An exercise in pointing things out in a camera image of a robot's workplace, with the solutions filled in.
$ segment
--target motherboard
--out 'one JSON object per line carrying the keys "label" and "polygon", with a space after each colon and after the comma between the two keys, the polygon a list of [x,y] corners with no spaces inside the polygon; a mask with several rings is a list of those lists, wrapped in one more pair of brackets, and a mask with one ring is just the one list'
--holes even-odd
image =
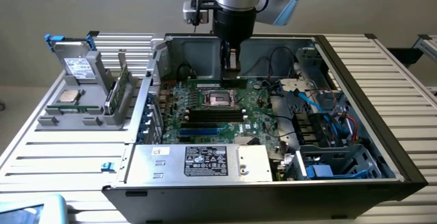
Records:
{"label": "motherboard", "polygon": [[257,79],[226,86],[211,79],[163,83],[163,144],[254,143],[274,156],[279,139],[262,85]]}

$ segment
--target metal rail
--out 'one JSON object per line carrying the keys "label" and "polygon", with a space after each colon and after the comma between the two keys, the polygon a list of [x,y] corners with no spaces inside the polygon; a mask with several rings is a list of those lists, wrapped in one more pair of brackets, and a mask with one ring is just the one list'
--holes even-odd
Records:
{"label": "metal rail", "polygon": [[[381,203],[354,220],[306,221],[334,223],[437,222],[437,109],[429,91],[400,67],[380,42],[364,35],[326,35],[353,77],[364,89],[401,145],[418,166],[429,186],[404,201]],[[126,48],[131,71],[144,74],[151,58],[151,34],[100,33],[98,49],[112,71],[118,49]],[[35,132],[35,117],[59,92],[58,79],[19,135],[0,157],[0,203],[59,192],[68,204],[71,223],[127,223],[100,193],[116,173],[102,173],[103,162],[120,163],[124,132]]]}

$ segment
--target sticker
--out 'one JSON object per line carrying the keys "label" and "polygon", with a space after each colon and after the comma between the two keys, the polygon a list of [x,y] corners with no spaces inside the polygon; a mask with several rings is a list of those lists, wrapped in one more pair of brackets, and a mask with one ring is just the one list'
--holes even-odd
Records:
{"label": "sticker", "polygon": [[187,146],[183,173],[186,176],[227,176],[226,146]]}
{"label": "sticker", "polygon": [[203,83],[203,84],[198,84],[197,88],[215,88],[215,87],[222,87],[219,83]]}
{"label": "sticker", "polygon": [[86,58],[64,58],[71,74],[78,79],[95,79],[91,65]]}
{"label": "sticker", "polygon": [[166,147],[154,147],[151,149],[152,156],[170,155],[170,146]]}

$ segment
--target white wall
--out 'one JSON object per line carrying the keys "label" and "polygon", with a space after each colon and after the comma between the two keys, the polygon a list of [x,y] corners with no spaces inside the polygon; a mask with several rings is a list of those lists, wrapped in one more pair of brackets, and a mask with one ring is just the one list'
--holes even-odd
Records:
{"label": "white wall", "polygon": [[[182,22],[183,1],[0,0],[0,84],[51,85],[60,65],[47,49],[46,33],[82,37],[90,30],[190,32],[193,27]],[[437,33],[436,5],[437,0],[301,0],[285,28],[258,24],[255,31],[374,33],[385,45],[409,47],[418,33]],[[437,85],[433,75],[429,71],[426,76]]]}

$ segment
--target robotic arm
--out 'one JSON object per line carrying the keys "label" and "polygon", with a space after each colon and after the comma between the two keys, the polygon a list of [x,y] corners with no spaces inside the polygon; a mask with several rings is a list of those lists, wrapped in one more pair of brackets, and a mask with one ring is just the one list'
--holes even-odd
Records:
{"label": "robotic arm", "polygon": [[209,23],[213,10],[213,33],[221,39],[221,79],[238,76],[241,43],[254,32],[255,21],[286,25],[298,0],[191,0],[183,4],[187,24]]}

